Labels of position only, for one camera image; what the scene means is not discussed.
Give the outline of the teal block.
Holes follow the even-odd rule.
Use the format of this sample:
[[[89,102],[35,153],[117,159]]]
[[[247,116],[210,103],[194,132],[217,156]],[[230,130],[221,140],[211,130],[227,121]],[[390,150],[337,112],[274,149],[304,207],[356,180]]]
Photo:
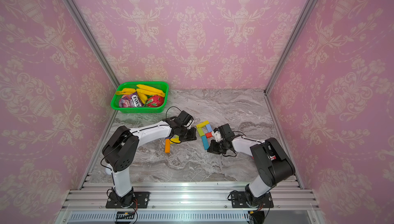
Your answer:
[[[204,149],[205,149],[205,150],[208,150],[208,148],[209,148],[209,143],[208,143],[207,137],[204,135],[204,136],[201,137],[201,139],[202,139],[202,142],[203,142],[203,147],[204,147]]]

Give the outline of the orange block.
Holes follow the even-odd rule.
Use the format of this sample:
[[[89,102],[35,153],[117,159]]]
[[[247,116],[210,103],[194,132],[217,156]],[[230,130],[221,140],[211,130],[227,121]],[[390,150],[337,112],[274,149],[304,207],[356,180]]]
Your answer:
[[[166,139],[165,140],[165,153],[170,153],[170,145],[171,145],[170,139]]]

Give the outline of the light blue block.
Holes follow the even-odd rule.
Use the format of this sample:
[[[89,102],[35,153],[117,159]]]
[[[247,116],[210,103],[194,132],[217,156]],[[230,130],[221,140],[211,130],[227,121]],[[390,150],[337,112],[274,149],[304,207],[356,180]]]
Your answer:
[[[207,130],[208,130],[208,133],[210,133],[210,132],[213,131],[213,129],[212,129],[212,127],[211,127],[210,124],[207,124],[207,125],[206,125],[206,128],[207,128]]]

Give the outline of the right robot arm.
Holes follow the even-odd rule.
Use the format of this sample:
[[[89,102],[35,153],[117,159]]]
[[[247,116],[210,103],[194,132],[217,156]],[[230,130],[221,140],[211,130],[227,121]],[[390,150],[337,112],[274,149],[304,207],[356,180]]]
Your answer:
[[[256,140],[242,135],[220,142],[211,141],[207,152],[227,157],[227,151],[243,153],[253,158],[258,176],[245,187],[246,202],[251,207],[270,208],[264,203],[269,192],[278,183],[295,175],[295,167],[280,143],[275,138]]]

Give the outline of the yellow block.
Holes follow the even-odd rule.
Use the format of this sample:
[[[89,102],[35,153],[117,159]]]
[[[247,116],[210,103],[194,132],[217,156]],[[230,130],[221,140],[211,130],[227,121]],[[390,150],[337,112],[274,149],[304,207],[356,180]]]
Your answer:
[[[180,142],[180,140],[178,138],[173,138],[173,139],[170,140],[170,143],[171,144],[180,144],[181,142]]]
[[[209,121],[206,120],[206,121],[204,121],[202,123],[197,124],[196,127],[197,128],[203,128],[203,127],[207,126],[208,124],[209,124]]]

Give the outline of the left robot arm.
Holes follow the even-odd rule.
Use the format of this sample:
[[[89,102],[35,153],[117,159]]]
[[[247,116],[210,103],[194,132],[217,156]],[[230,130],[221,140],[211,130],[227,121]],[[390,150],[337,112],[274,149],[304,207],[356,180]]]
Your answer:
[[[160,121],[142,128],[117,128],[102,149],[105,168],[109,170],[113,186],[109,189],[107,209],[146,209],[150,192],[137,192],[130,180],[130,166],[137,149],[149,142],[178,136],[180,142],[197,139],[197,129],[173,121]]]

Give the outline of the light green block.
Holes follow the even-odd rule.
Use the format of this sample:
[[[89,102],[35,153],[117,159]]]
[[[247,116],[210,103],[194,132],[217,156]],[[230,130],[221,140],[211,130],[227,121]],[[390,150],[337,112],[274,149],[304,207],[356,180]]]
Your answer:
[[[205,133],[204,133],[202,128],[197,128],[197,131],[198,131],[198,134],[199,134],[200,137],[205,136]]]

